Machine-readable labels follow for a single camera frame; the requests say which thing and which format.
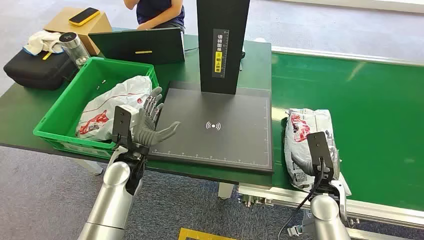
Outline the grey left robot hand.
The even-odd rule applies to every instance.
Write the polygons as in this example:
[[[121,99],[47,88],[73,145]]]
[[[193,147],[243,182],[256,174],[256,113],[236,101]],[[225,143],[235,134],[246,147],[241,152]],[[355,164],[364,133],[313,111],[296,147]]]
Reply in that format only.
[[[173,122],[169,127],[156,130],[158,116],[164,103],[158,104],[162,99],[162,88],[155,87],[146,98],[143,107],[139,109],[138,120],[133,127],[133,141],[145,147],[152,147],[172,137],[179,125],[179,121]]]

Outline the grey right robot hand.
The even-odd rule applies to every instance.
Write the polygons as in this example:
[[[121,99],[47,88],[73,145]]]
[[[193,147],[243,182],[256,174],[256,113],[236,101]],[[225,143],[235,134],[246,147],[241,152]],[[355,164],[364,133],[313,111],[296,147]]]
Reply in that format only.
[[[311,158],[303,159],[296,153],[291,153],[292,161],[306,174],[309,176],[315,176],[313,162]]]

